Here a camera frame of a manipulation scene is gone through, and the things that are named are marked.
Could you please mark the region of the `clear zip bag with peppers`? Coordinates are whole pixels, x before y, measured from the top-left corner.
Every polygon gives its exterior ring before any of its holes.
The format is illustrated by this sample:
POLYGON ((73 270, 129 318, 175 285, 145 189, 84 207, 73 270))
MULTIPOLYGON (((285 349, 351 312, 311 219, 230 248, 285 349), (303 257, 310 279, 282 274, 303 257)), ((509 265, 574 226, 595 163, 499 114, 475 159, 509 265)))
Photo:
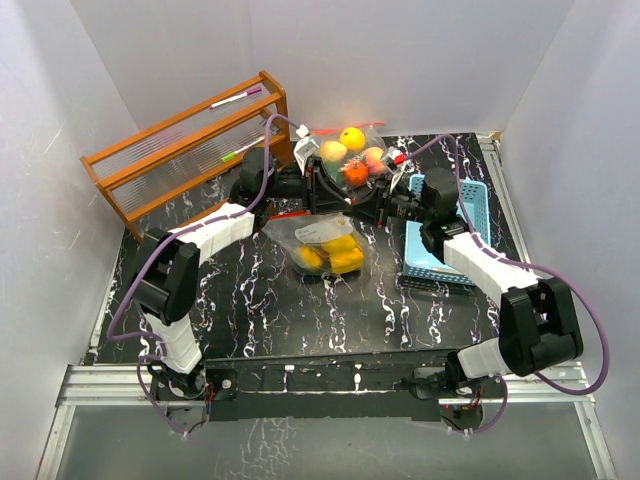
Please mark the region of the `clear zip bag with peppers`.
POLYGON ((352 219, 342 213, 279 214, 262 231, 286 252, 302 274, 353 273, 363 267, 368 257, 366 241, 352 219))

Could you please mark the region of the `yellow fake bell pepper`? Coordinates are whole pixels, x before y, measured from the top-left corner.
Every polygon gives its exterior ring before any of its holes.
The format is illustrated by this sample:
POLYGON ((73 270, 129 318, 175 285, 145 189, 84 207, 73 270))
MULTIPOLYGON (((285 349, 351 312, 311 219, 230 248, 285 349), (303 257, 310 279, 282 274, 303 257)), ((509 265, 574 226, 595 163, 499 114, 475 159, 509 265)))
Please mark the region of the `yellow fake bell pepper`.
POLYGON ((322 249, 328 254, 331 272, 345 274, 362 267, 364 254, 352 235, 344 235, 324 242, 322 249))

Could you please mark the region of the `orange yellow fake pepper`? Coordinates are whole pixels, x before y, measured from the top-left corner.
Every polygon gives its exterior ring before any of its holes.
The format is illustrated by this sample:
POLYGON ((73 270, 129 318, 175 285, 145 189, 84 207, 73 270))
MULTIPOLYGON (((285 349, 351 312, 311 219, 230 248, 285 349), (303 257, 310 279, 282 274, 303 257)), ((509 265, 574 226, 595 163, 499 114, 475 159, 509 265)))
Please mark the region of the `orange yellow fake pepper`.
POLYGON ((320 249, 309 245, 301 245, 298 248, 300 265, 308 271, 321 271, 324 268, 326 253, 320 249))

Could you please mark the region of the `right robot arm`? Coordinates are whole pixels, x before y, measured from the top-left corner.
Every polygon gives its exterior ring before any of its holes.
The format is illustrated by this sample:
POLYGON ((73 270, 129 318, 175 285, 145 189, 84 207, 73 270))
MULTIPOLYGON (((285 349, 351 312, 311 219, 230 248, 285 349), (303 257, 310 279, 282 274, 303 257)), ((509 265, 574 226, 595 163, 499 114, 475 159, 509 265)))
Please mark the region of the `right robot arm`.
POLYGON ((466 397, 482 378, 525 377, 582 355, 583 339, 570 287, 508 264, 475 232, 453 172, 436 168, 420 192, 379 180, 353 200, 349 213, 377 227, 390 217, 417 222, 424 248, 486 294, 499 311, 497 337, 448 355, 444 380, 466 397))

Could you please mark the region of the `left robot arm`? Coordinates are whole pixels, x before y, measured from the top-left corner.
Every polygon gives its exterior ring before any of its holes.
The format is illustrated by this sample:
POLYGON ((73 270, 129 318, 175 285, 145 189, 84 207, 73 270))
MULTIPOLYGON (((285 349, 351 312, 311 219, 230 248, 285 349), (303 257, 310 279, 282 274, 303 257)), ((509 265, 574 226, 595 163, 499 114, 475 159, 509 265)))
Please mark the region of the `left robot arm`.
POLYGON ((274 215, 275 199, 299 199, 310 213, 346 212, 347 194, 329 175, 321 156, 313 153, 303 167, 276 168, 266 150, 245 155, 229 198, 212 214, 190 223, 176 236, 161 229, 146 232, 134 268, 140 283, 133 299, 140 306, 162 353, 147 370, 173 394, 194 399, 206 387, 202 353, 196 344, 189 312, 195 303, 200 265, 231 244, 261 230, 274 215))

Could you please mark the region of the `fake green fruit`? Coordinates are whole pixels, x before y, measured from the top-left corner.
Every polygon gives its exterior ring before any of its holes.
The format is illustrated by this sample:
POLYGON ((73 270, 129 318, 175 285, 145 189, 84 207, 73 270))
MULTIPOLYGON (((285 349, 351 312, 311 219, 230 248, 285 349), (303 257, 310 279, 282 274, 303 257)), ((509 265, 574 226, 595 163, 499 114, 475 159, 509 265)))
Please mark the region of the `fake green fruit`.
POLYGON ((342 163, 326 163, 325 168, 333 181, 338 185, 344 183, 343 164, 342 163))

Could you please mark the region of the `fake peach apple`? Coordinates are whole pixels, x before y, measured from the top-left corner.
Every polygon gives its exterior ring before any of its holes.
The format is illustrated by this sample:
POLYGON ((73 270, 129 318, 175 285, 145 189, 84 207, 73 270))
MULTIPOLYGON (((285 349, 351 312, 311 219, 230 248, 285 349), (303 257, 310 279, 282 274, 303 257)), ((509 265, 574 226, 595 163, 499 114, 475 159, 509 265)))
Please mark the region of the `fake peach apple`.
POLYGON ((327 140, 318 149, 318 156, 326 163, 340 163, 346 157, 348 149, 339 141, 327 140))

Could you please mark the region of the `fake pink peach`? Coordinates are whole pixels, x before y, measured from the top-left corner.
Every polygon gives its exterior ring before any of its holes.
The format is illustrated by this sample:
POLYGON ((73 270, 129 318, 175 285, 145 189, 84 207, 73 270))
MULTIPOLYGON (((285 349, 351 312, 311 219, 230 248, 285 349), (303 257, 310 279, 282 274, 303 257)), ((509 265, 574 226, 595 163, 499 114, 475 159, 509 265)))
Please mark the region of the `fake pink peach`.
POLYGON ((370 175, 379 175, 386 171, 386 166, 382 162, 385 151, 380 147, 369 147, 363 153, 363 163, 367 167, 370 175))

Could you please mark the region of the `clear zip bag with fruit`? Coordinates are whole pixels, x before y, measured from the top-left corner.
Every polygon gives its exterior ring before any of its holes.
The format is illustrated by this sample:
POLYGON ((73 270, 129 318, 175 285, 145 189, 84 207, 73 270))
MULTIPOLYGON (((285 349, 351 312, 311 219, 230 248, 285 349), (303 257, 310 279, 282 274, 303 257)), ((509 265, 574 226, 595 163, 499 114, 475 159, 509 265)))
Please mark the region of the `clear zip bag with fruit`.
POLYGON ((311 131, 319 141, 317 155, 325 170, 345 193, 358 194, 388 172, 383 161, 388 147, 379 135, 382 126, 370 123, 311 131))

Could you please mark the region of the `yellow fake lemon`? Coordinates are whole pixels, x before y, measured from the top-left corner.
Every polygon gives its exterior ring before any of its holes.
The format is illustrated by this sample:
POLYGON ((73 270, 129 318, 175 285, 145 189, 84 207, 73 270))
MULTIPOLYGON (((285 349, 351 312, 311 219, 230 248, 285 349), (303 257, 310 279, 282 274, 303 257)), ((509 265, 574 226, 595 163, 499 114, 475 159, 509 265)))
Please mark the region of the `yellow fake lemon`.
POLYGON ((359 128, 348 127, 340 133, 339 142, 348 151, 360 152, 366 145, 366 136, 359 128))

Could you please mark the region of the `green marker pen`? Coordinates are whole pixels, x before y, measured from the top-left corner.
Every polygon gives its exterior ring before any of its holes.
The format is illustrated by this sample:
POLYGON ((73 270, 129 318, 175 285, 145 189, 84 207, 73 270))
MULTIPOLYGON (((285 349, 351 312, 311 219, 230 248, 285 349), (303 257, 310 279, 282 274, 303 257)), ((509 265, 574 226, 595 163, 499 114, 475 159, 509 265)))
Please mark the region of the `green marker pen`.
POLYGON ((252 147, 257 146, 258 144, 260 144, 261 142, 263 142, 265 139, 264 136, 260 136, 259 138, 247 143, 246 145, 243 145, 241 147, 239 147, 238 149, 227 153, 226 155, 221 157, 221 161, 223 163, 227 163, 230 162, 231 160, 233 160, 234 158, 236 158, 237 156, 239 156, 241 153, 246 152, 247 150, 251 149, 252 147))

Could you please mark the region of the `pink marker pen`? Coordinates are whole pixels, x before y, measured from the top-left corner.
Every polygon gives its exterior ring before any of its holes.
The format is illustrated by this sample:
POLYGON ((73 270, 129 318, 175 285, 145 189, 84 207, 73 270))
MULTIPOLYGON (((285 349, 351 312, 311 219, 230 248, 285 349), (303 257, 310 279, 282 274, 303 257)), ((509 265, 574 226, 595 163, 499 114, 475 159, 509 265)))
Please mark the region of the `pink marker pen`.
POLYGON ((230 104, 232 102, 235 102, 235 101, 238 101, 238 100, 242 100, 244 98, 247 98, 247 97, 253 96, 255 94, 258 94, 261 91, 262 91, 262 87, 260 85, 251 87, 251 88, 245 90, 242 93, 235 94, 233 96, 230 96, 228 98, 225 98, 223 100, 219 100, 217 102, 214 102, 214 103, 210 104, 209 105, 209 109, 213 110, 215 108, 230 104))

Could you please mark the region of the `wooden shelf rack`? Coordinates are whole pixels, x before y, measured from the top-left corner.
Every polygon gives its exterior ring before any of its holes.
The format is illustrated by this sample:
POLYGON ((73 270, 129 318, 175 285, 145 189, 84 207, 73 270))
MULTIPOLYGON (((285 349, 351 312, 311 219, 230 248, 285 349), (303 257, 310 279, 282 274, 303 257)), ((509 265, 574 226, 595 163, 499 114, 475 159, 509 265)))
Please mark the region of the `wooden shelf rack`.
MULTIPOLYGON (((221 157, 265 137, 267 120, 274 113, 288 114, 286 91, 262 70, 80 161, 125 227, 141 240, 143 218, 239 165, 248 150, 227 163, 221 157), (210 104, 257 85, 262 87, 260 93, 209 109, 210 104)), ((285 121, 272 123, 270 139, 257 146, 265 145, 280 163, 293 161, 290 127, 285 121)))

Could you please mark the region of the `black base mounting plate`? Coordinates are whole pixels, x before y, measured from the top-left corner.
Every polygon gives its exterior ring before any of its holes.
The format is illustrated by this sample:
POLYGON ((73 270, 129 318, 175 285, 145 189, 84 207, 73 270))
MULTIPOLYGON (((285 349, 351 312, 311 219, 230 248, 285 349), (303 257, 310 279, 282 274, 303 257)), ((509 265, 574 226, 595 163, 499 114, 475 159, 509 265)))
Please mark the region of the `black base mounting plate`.
POLYGON ((156 400, 200 402, 206 422, 262 418, 409 418, 476 429, 499 381, 466 379, 451 350, 209 359, 179 374, 154 360, 156 400))

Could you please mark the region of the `aluminium frame rail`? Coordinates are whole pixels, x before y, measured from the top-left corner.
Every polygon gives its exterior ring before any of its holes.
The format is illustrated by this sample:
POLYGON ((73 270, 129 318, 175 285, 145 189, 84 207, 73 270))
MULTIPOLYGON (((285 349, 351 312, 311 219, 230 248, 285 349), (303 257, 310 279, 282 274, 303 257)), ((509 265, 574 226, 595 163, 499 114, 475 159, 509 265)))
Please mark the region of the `aluminium frame rail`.
MULTIPOLYGON (((250 391, 249 393, 285 395, 291 394, 296 396, 302 395, 351 395, 365 396, 373 394, 386 393, 408 393, 400 390, 383 389, 373 390, 365 388, 364 370, 361 369, 352 375, 353 387, 350 390, 322 391, 322 390, 292 390, 293 382, 289 386, 286 385, 290 380, 294 370, 287 366, 282 374, 283 386, 280 390, 275 391, 250 391)), ((554 367, 551 369, 551 376, 557 377, 559 383, 566 383, 565 386, 584 386, 586 378, 580 362, 577 364, 569 363, 568 366, 554 367)), ((551 386, 544 383, 535 375, 527 377, 518 377, 515 375, 507 375, 504 382, 508 389, 508 403, 511 404, 529 404, 529 403, 591 403, 595 404, 594 394, 588 395, 568 395, 564 394, 551 386)), ((179 397, 173 395, 170 391, 161 389, 159 392, 160 399, 155 401, 159 405, 176 405, 191 406, 196 405, 199 401, 195 397, 179 397)), ((501 400, 501 394, 484 393, 481 397, 486 404, 497 404, 501 400)), ((466 398, 456 397, 453 394, 444 394, 440 403, 446 404, 462 404, 466 398)), ((75 405, 75 406, 133 406, 142 405, 147 402, 143 389, 137 376, 135 365, 115 365, 115 366, 71 366, 65 373, 62 386, 60 388, 57 405, 75 405)))

